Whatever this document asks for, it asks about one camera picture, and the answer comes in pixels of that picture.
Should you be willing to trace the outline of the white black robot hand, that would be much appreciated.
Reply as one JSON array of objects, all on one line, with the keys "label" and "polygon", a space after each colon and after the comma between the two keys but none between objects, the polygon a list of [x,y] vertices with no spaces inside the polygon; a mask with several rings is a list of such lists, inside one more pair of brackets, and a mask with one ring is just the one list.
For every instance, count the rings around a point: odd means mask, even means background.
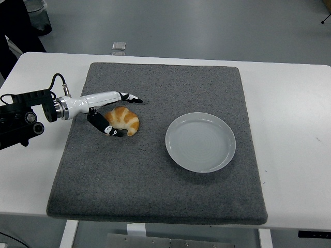
[{"label": "white black robot hand", "polygon": [[63,120],[73,119],[79,113],[87,115],[88,122],[97,130],[108,136],[122,136],[127,131],[128,136],[133,136],[140,126],[138,116],[124,106],[118,106],[112,111],[101,115],[97,109],[117,101],[129,103],[142,103],[138,97],[116,91],[102,92],[80,98],[63,96],[56,99],[60,106],[59,117]]}]

